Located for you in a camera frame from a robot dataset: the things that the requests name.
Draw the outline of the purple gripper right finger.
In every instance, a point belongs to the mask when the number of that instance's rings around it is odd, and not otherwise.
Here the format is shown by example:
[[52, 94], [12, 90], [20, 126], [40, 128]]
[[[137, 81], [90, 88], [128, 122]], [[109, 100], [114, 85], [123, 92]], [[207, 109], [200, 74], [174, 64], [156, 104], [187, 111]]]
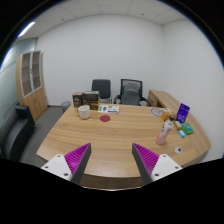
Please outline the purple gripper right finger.
[[136, 143], [132, 144], [132, 154], [144, 185], [182, 169], [167, 154], [158, 155]]

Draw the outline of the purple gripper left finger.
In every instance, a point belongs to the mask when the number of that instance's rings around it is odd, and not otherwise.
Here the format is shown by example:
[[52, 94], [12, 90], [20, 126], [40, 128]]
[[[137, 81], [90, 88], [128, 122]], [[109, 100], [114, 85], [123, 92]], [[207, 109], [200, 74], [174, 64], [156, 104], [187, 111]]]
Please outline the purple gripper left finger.
[[90, 155], [91, 144], [87, 143], [66, 155], [56, 154], [42, 169], [79, 185]]

